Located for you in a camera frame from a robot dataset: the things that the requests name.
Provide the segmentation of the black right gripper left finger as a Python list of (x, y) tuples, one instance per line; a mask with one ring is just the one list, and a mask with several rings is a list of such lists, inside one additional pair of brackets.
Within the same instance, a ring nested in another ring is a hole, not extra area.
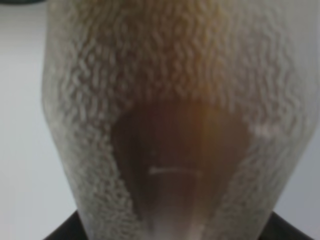
[(78, 212), (75, 211), (57, 229), (45, 237), (44, 240), (87, 240), (87, 235)]

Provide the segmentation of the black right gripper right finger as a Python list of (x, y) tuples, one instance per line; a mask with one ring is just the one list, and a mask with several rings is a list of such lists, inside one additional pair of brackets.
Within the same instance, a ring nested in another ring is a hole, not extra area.
[(260, 240), (312, 240), (293, 225), (285, 221), (277, 213), (272, 212), (270, 218), (259, 236)]

